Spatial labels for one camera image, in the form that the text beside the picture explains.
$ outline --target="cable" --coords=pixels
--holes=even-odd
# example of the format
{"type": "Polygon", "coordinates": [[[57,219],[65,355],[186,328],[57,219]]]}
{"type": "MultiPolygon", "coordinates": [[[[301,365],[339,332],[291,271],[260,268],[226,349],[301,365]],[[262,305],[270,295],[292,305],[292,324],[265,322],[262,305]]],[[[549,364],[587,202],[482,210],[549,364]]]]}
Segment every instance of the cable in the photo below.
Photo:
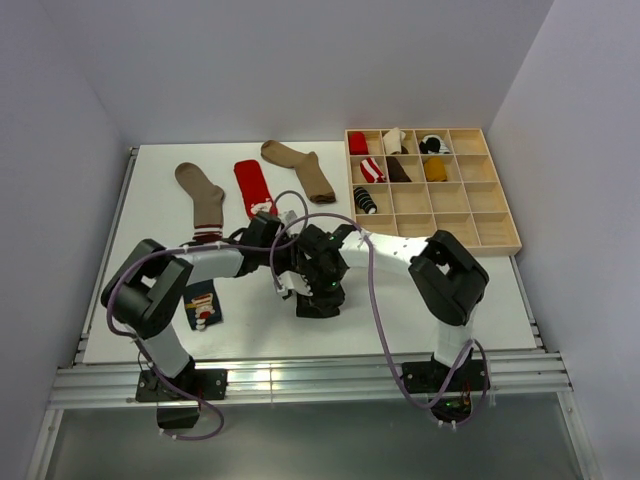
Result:
{"type": "MultiPolygon", "coordinates": [[[[293,191],[283,192],[277,198],[280,198],[285,193],[295,194],[299,198],[302,199],[300,194],[298,194],[297,192],[293,192],[293,191]]],[[[109,301],[107,302],[107,315],[106,316],[107,316],[107,326],[108,326],[109,330],[114,335],[118,335],[118,336],[121,336],[121,337],[127,337],[127,338],[133,339],[134,343],[136,344],[136,346],[138,347],[138,349],[140,350],[142,355],[145,357],[145,359],[149,363],[149,366],[151,367],[151,369],[154,372],[154,374],[158,377],[158,379],[161,381],[161,383],[166,388],[168,388],[169,390],[172,390],[173,392],[181,395],[182,397],[184,397],[184,398],[186,398],[188,400],[193,400],[195,402],[198,402],[198,404],[200,404],[201,406],[206,407],[209,410],[211,410],[213,413],[215,413],[220,419],[220,423],[219,423],[218,427],[215,430],[213,430],[212,432],[210,432],[208,434],[205,434],[205,435],[199,435],[199,436],[186,436],[186,435],[176,435],[176,434],[171,435],[170,433],[163,431],[163,433],[165,435],[170,436],[171,438],[176,439],[176,440],[184,440],[184,441],[197,441],[197,440],[206,440],[206,439],[212,438],[212,437],[216,436],[218,433],[220,433],[220,431],[222,430],[222,428],[224,426],[224,415],[213,404],[207,402],[204,399],[201,399],[199,397],[191,395],[190,393],[185,392],[184,390],[176,387],[171,382],[169,382],[169,380],[167,380],[167,378],[164,376],[164,374],[153,363],[151,355],[149,354],[149,352],[147,351],[147,349],[145,348],[145,346],[141,342],[141,340],[137,337],[137,335],[135,335],[133,333],[130,333],[130,332],[118,330],[115,327],[115,325],[113,323],[113,310],[114,310],[114,306],[115,306],[115,299],[117,298],[118,293],[120,292],[120,289],[122,288],[124,283],[131,277],[131,275],[134,273],[135,270],[137,270],[143,264],[145,264],[146,262],[148,262],[149,260],[152,260],[154,258],[158,258],[158,257],[165,256],[165,255],[182,255],[182,254],[185,254],[186,252],[206,252],[206,251],[209,251],[209,250],[219,250],[219,249],[226,249],[226,248],[235,248],[235,249],[239,249],[239,250],[254,251],[254,252],[265,252],[265,251],[268,251],[269,252],[269,264],[270,264],[270,268],[271,268],[271,273],[272,273],[272,276],[274,276],[274,278],[277,279],[277,275],[275,274],[275,268],[274,268],[274,264],[273,264],[274,254],[278,250],[282,250],[284,248],[288,248],[291,244],[293,244],[295,242],[296,239],[294,238],[292,241],[288,242],[287,244],[278,246],[278,241],[280,240],[280,238],[293,225],[295,225],[297,223],[300,223],[302,221],[304,221],[305,225],[306,225],[306,223],[308,222],[308,220],[310,218],[329,217],[329,218],[337,218],[337,219],[343,220],[343,221],[353,225],[358,231],[362,232],[362,227],[360,227],[360,225],[355,223],[350,218],[345,217],[344,215],[340,215],[340,214],[337,214],[337,213],[312,213],[312,214],[306,213],[308,211],[308,209],[306,208],[306,203],[304,203],[304,199],[302,199],[302,201],[303,201],[303,204],[305,206],[305,215],[295,219],[294,221],[292,221],[291,223],[286,225],[280,232],[278,232],[278,234],[276,235],[275,239],[273,240],[273,243],[272,243],[270,248],[249,247],[249,246],[244,246],[244,245],[228,245],[228,244],[216,243],[216,244],[209,244],[209,245],[198,245],[198,246],[191,247],[191,248],[172,248],[172,249],[160,250],[160,251],[157,251],[157,252],[150,253],[150,254],[138,259],[136,262],[134,262],[122,274],[122,276],[118,279],[118,281],[116,282],[115,286],[113,287],[113,290],[112,290],[111,295],[109,297],[109,301]]],[[[404,387],[404,384],[402,382],[402,379],[400,378],[400,375],[396,371],[395,364],[393,363],[393,358],[392,358],[391,352],[389,350],[389,345],[387,343],[387,339],[386,339],[386,336],[384,334],[384,329],[383,329],[383,326],[382,326],[382,320],[380,318],[380,312],[378,310],[378,303],[377,303],[376,295],[375,295],[375,285],[374,285],[374,276],[373,276],[374,257],[375,257],[375,255],[374,255],[374,247],[373,247],[373,244],[371,243],[371,240],[369,240],[369,238],[366,235],[363,238],[364,238],[364,241],[367,244],[367,247],[369,249],[369,266],[368,266],[368,282],[367,283],[368,283],[368,286],[369,286],[369,298],[371,300],[371,309],[373,311],[373,318],[374,318],[374,321],[375,321],[375,324],[376,324],[376,329],[378,331],[378,336],[380,338],[380,343],[382,345],[382,350],[384,352],[385,359],[387,361],[387,366],[389,367],[389,370],[391,371],[391,375],[392,375],[394,381],[396,382],[396,385],[400,389],[400,392],[402,393],[402,395],[412,405],[414,405],[415,407],[423,409],[423,410],[429,410],[438,401],[440,401],[442,399],[444,393],[446,392],[447,387],[449,386],[451,378],[453,377],[453,374],[460,367],[460,365],[462,364],[464,358],[466,358],[466,356],[468,355],[470,349],[473,347],[473,343],[475,343],[478,346],[478,349],[480,350],[480,354],[482,356],[482,361],[483,361],[483,365],[484,365],[484,369],[485,369],[484,388],[483,388],[483,391],[482,391],[482,397],[480,398],[480,403],[478,404],[478,407],[480,405],[482,405],[482,403],[484,402],[487,390],[489,388],[489,371],[488,371],[486,353],[485,353],[484,349],[482,348],[482,345],[480,345],[480,343],[477,340],[469,340],[468,342],[465,343],[465,345],[463,346],[462,350],[458,354],[458,357],[456,358],[455,362],[451,366],[451,369],[449,370],[449,373],[445,377],[445,380],[444,380],[442,386],[440,387],[440,390],[438,391],[436,396],[430,402],[428,402],[426,404],[418,402],[418,401],[414,400],[413,397],[411,396],[411,394],[409,394],[409,392],[406,390],[406,388],[404,387]]],[[[475,413],[476,413],[476,410],[478,409],[478,407],[474,408],[472,413],[469,415],[469,417],[467,419],[459,422],[458,425],[463,425],[463,424],[467,423],[469,420],[471,420],[471,418],[473,418],[475,416],[475,413]]]]}

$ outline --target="folded sock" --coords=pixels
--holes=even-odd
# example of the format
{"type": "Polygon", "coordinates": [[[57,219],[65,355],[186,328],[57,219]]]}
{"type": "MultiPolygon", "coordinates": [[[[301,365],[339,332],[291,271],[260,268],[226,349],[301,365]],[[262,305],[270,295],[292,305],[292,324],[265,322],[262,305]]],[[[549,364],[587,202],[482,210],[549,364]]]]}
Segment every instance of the folded sock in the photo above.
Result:
{"type": "Polygon", "coordinates": [[[318,155],[315,152],[297,152],[280,142],[269,140],[262,144],[260,153],[262,158],[273,165],[293,168],[302,184],[304,193],[313,203],[323,204],[336,201],[336,194],[327,177],[320,170],[318,155]]]}
{"type": "Polygon", "coordinates": [[[387,181],[384,172],[373,157],[365,158],[360,162],[360,171],[368,183],[384,183],[387,181]]]}
{"type": "Polygon", "coordinates": [[[424,174],[427,182],[446,182],[447,171],[440,157],[430,157],[424,164],[424,174]]]}
{"type": "Polygon", "coordinates": [[[438,135],[425,135],[418,147],[420,147],[420,152],[425,155],[430,153],[451,153],[444,140],[438,135]]]}
{"type": "Polygon", "coordinates": [[[396,157],[387,157],[387,171],[390,182],[410,182],[411,179],[396,157]]]}
{"type": "Polygon", "coordinates": [[[369,155],[367,139],[362,132],[349,135],[349,153],[351,155],[369,155]]]}
{"type": "Polygon", "coordinates": [[[243,160],[233,166],[233,173],[242,192],[244,209],[249,218],[255,217],[258,212],[278,214],[275,202],[269,193],[267,182],[262,174],[262,169],[257,160],[243,160]]]}
{"type": "Polygon", "coordinates": [[[224,224],[224,190],[211,183],[193,163],[181,163],[174,174],[182,189],[193,200],[193,241],[203,244],[220,240],[224,224]]]}
{"type": "Polygon", "coordinates": [[[378,206],[363,187],[356,187],[353,189],[353,199],[356,201],[358,208],[362,209],[365,213],[373,214],[378,211],[378,206]]]}
{"type": "Polygon", "coordinates": [[[405,132],[398,127],[392,128],[382,136],[384,143],[384,151],[387,155],[402,152],[402,141],[407,136],[405,132]]]}

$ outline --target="yellow sock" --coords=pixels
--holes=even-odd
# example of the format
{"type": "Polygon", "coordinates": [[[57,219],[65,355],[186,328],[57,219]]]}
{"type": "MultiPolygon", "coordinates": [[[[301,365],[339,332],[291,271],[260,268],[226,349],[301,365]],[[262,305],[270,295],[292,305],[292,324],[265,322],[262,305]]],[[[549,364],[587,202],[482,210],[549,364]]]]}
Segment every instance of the yellow sock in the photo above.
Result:
{"type": "Polygon", "coordinates": [[[440,157],[429,158],[423,167],[427,182],[447,181],[447,171],[444,169],[444,163],[442,163],[440,157]]]}

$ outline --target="sock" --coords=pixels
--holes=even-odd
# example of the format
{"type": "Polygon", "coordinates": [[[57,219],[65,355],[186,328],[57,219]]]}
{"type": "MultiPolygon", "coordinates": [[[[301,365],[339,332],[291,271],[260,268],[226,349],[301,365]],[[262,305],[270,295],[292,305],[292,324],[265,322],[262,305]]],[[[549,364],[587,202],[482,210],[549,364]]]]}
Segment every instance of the sock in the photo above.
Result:
{"type": "Polygon", "coordinates": [[[447,147],[446,143],[444,143],[438,135],[425,135],[418,147],[420,147],[420,152],[424,154],[451,153],[449,147],[447,147]]]}
{"type": "Polygon", "coordinates": [[[371,198],[371,195],[362,187],[353,189],[353,199],[356,201],[356,205],[368,214],[378,211],[378,206],[371,198]]]}
{"type": "Polygon", "coordinates": [[[382,169],[373,157],[365,158],[360,162],[360,171],[368,183],[384,183],[387,181],[382,169]]]}
{"type": "Polygon", "coordinates": [[[193,163],[178,165],[175,177],[193,200],[193,242],[202,244],[220,240],[224,224],[224,190],[211,183],[204,172],[193,163]]]}
{"type": "Polygon", "coordinates": [[[284,146],[275,140],[262,144],[262,158],[273,165],[293,168],[302,184],[304,193],[313,203],[334,203],[336,194],[324,176],[315,152],[302,153],[284,146]]]}
{"type": "Polygon", "coordinates": [[[446,182],[447,171],[440,157],[430,157],[424,164],[424,174],[427,182],[446,182]]]}
{"type": "Polygon", "coordinates": [[[393,155],[394,153],[402,152],[402,141],[407,134],[400,130],[398,127],[392,128],[382,137],[384,142],[384,151],[387,155],[393,155]]]}
{"type": "Polygon", "coordinates": [[[390,182],[410,182],[411,179],[396,157],[387,157],[387,170],[390,182]]]}
{"type": "Polygon", "coordinates": [[[204,330],[209,325],[222,322],[220,301],[213,280],[187,285],[182,299],[191,330],[204,330]]]}
{"type": "Polygon", "coordinates": [[[362,132],[349,135],[349,153],[351,155],[369,155],[367,139],[362,132]]]}
{"type": "Polygon", "coordinates": [[[258,212],[278,214],[257,160],[238,162],[233,166],[233,172],[236,174],[244,200],[244,209],[249,218],[255,217],[258,212]]]}

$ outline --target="dark brown sock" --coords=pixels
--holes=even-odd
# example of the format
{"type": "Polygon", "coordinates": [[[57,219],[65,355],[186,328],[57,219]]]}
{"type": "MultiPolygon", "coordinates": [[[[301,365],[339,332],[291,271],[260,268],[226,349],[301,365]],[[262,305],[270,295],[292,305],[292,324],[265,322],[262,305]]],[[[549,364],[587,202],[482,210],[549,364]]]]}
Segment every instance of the dark brown sock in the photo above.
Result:
{"type": "Polygon", "coordinates": [[[410,182],[411,179],[396,157],[387,157],[387,170],[390,182],[410,182]]]}

